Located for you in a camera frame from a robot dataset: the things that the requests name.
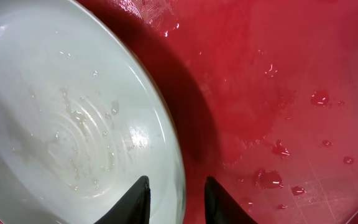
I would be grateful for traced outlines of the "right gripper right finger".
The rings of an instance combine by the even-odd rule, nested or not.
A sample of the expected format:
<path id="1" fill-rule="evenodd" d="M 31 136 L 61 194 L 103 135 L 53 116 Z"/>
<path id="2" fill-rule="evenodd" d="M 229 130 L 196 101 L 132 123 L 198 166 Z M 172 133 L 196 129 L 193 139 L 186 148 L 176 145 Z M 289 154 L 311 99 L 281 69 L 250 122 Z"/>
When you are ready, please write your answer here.
<path id="1" fill-rule="evenodd" d="M 257 224 L 214 178 L 204 185 L 206 224 Z"/>

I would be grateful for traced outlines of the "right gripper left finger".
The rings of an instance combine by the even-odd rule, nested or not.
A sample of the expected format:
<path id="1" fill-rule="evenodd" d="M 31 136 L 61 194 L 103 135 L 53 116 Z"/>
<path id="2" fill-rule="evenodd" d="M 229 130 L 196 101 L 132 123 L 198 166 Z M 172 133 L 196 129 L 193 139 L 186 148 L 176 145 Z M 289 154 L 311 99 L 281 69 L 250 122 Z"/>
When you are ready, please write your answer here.
<path id="1" fill-rule="evenodd" d="M 141 176 L 116 204 L 95 224 L 149 224 L 150 185 Z"/>

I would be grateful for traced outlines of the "light blue plate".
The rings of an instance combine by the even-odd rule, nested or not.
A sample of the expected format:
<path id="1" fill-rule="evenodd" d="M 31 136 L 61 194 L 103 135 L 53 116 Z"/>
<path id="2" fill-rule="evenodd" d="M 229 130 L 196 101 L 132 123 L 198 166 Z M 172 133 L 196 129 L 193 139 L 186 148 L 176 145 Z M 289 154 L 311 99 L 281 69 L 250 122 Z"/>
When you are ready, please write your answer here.
<path id="1" fill-rule="evenodd" d="M 0 1 L 0 221 L 95 223 L 141 176 L 182 223 L 176 131 L 129 49 L 76 1 Z"/>

